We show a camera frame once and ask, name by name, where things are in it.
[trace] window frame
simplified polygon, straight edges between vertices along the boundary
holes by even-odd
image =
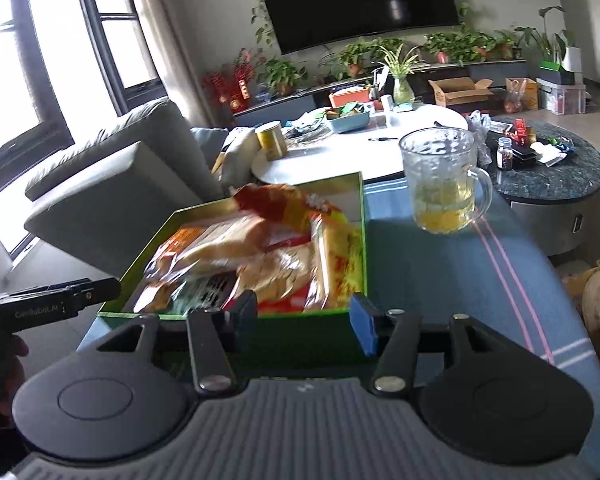
[[[135,21],[139,24],[140,20],[134,1],[127,1],[129,2],[131,12],[100,12],[96,0],[80,0],[82,12],[87,23],[87,30],[96,54],[96,59],[98,60],[98,65],[100,66],[100,71],[102,72],[102,77],[104,78],[116,113],[119,116],[148,101],[167,95],[159,76],[128,88],[125,88],[122,83],[102,22],[107,20],[125,20]],[[144,44],[147,45],[142,28],[140,30]],[[155,70],[153,59],[151,59],[151,62]]]
[[[10,0],[13,19],[1,32],[14,32],[20,65],[40,122],[0,147],[0,192],[49,156],[74,144],[56,99],[38,43],[29,0]],[[12,260],[35,238],[27,234],[9,253]]]

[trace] blue tablecloth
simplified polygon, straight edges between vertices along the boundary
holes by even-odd
[[[579,380],[595,406],[582,458],[600,475],[600,366],[554,268],[507,203],[496,194],[485,218],[432,235],[414,223],[401,179],[365,186],[365,211],[369,298],[426,322],[469,314]]]

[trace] curtain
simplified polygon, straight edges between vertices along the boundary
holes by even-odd
[[[175,0],[134,0],[142,31],[169,98],[190,126],[215,126],[219,120],[205,96],[191,49],[179,34]]]

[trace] glass mug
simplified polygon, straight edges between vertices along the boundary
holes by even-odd
[[[487,212],[493,184],[489,174],[476,167],[474,134],[458,128],[426,128],[404,136],[399,145],[413,217],[420,228],[449,234]],[[483,191],[478,205],[476,182]]]

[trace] mug handle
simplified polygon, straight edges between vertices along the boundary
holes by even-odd
[[[483,216],[491,206],[493,200],[493,184],[491,183],[491,177],[489,173],[475,166],[471,166],[467,169],[467,175],[477,181],[482,187],[482,203],[474,211],[471,220],[475,221]]]

